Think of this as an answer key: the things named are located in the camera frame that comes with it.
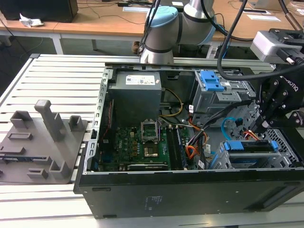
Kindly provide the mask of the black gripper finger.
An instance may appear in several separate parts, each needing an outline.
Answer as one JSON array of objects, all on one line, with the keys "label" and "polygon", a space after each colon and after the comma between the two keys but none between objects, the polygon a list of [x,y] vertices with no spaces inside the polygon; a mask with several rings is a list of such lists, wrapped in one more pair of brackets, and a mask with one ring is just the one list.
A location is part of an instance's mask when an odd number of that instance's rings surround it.
[{"label": "black gripper finger", "polygon": [[293,111],[289,117],[273,116],[268,120],[262,122],[264,129],[272,128],[303,128],[304,127],[304,113],[302,111]]},{"label": "black gripper finger", "polygon": [[260,84],[257,104],[259,117],[254,123],[255,133],[264,133],[278,114],[279,107],[287,97],[282,80],[277,77],[265,79]]}]

